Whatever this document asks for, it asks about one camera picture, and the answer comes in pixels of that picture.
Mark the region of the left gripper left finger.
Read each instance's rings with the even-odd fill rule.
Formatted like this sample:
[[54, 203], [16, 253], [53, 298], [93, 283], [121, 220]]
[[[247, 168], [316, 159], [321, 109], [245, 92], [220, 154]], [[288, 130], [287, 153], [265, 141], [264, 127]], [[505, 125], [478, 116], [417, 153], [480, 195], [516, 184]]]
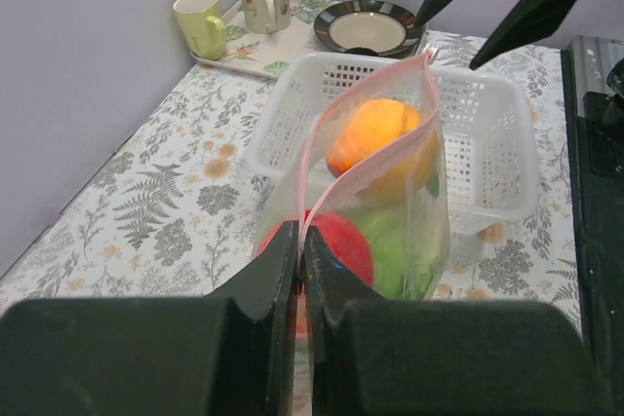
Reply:
[[28, 299], [1, 319], [5, 415], [288, 415], [297, 225], [212, 293]]

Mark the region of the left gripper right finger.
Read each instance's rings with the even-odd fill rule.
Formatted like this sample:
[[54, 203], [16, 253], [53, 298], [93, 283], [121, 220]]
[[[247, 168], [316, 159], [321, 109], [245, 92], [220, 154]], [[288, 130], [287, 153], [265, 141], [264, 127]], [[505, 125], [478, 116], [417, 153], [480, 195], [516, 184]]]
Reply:
[[608, 415], [564, 314], [538, 301], [398, 301], [333, 255], [303, 253], [316, 415]]

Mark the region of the red fake strawberry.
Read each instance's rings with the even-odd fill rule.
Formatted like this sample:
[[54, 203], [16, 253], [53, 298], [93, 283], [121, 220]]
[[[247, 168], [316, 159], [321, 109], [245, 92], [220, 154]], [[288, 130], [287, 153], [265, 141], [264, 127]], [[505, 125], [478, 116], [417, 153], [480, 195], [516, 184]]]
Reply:
[[[275, 225], [258, 243], [254, 257], [260, 255], [270, 244], [287, 218]], [[371, 248], [361, 231], [346, 217], [335, 212], [318, 214], [312, 222], [317, 227], [331, 252], [345, 267], [351, 270], [367, 286], [373, 287], [374, 269]], [[307, 341], [307, 318], [304, 289], [297, 295], [295, 339]]]

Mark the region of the white plastic basket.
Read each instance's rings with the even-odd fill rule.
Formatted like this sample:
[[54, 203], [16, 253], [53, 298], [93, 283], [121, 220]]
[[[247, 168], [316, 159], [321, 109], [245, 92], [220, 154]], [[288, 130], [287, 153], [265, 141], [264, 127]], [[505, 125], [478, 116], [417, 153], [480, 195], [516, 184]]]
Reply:
[[[312, 53], [277, 81], [253, 129], [245, 160], [278, 182], [329, 105], [391, 64], [381, 57]], [[503, 76], [433, 65], [445, 139], [450, 230], [476, 234], [496, 222], [522, 222], [537, 208], [538, 163], [522, 87]]]

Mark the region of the clear zip top bag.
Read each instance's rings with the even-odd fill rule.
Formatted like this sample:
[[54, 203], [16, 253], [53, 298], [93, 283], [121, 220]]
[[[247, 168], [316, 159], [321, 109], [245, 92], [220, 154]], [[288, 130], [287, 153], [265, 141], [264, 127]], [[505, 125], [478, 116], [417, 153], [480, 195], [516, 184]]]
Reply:
[[[408, 158], [432, 130], [438, 134], [440, 153], [437, 173], [441, 195], [446, 198], [448, 209], [441, 102], [430, 72], [431, 60], [429, 54], [391, 60], [389, 66], [365, 76], [329, 105], [305, 138], [291, 168], [278, 182], [272, 181], [274, 188], [262, 210], [254, 248], [275, 225], [291, 217], [293, 219], [287, 221], [299, 222], [304, 231], [318, 229], [312, 225], [314, 217], [327, 212], [340, 214], [356, 226], [353, 215], [363, 210], [356, 194]], [[365, 102], [380, 98], [395, 99], [419, 110], [422, 118], [420, 127], [370, 155], [341, 176], [333, 176], [327, 168], [326, 153], [355, 112]], [[416, 191], [413, 182], [408, 181], [405, 200]]]

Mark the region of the orange fake fruit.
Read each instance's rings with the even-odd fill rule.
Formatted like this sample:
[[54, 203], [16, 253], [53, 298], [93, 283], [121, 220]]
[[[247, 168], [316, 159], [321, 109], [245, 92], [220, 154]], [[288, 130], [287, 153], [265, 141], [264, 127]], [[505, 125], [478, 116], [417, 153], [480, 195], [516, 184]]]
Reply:
[[[365, 102], [326, 153], [329, 172], [335, 177], [341, 176], [370, 155], [417, 129], [421, 123], [420, 111], [398, 100], [380, 98]], [[439, 153], [438, 134], [432, 130], [416, 151], [372, 181], [357, 197], [372, 203], [402, 202], [406, 198], [408, 181], [412, 181], [418, 190], [436, 175]]]

